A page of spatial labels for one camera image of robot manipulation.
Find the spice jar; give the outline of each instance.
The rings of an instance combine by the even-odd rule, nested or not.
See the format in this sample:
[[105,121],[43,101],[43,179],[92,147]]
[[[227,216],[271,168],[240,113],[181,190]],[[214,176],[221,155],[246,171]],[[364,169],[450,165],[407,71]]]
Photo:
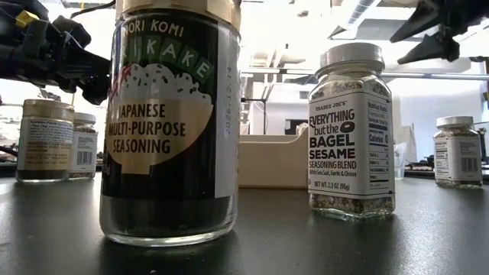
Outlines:
[[334,218],[394,210],[392,97],[381,49],[352,43],[321,56],[309,94],[309,204]]
[[222,236],[237,210],[239,4],[127,0],[123,9],[112,44],[102,230],[139,246]]
[[93,179],[97,159],[96,116],[77,112],[73,126],[70,179]]
[[471,116],[436,119],[435,181],[439,186],[481,188],[481,140]]
[[73,106],[66,103],[43,99],[24,101],[17,181],[42,183],[68,178],[73,116]]

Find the black table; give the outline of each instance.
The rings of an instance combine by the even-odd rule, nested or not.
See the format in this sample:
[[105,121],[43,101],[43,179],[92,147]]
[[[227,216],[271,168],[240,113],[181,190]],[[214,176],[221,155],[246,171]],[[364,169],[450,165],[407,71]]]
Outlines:
[[99,228],[95,181],[0,180],[0,274],[488,274],[489,190],[397,183],[395,215],[342,222],[309,211],[306,190],[241,189],[229,235],[142,248]]

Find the seasoning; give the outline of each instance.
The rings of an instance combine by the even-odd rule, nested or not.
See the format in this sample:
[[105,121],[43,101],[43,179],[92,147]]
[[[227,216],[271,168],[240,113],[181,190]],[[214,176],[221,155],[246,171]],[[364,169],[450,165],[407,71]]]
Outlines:
[[68,178],[73,139],[73,106],[50,100],[24,101],[17,181],[55,182]]
[[436,119],[435,181],[439,186],[481,188],[481,140],[471,116]]
[[124,244],[195,244],[236,219],[239,4],[165,3],[126,1],[114,34],[100,224]]
[[343,44],[324,53],[321,66],[309,95],[309,204],[340,219],[388,215],[392,96],[379,78],[381,49]]
[[75,113],[73,146],[71,150],[70,179],[93,179],[96,171],[97,131],[93,127],[96,117]]

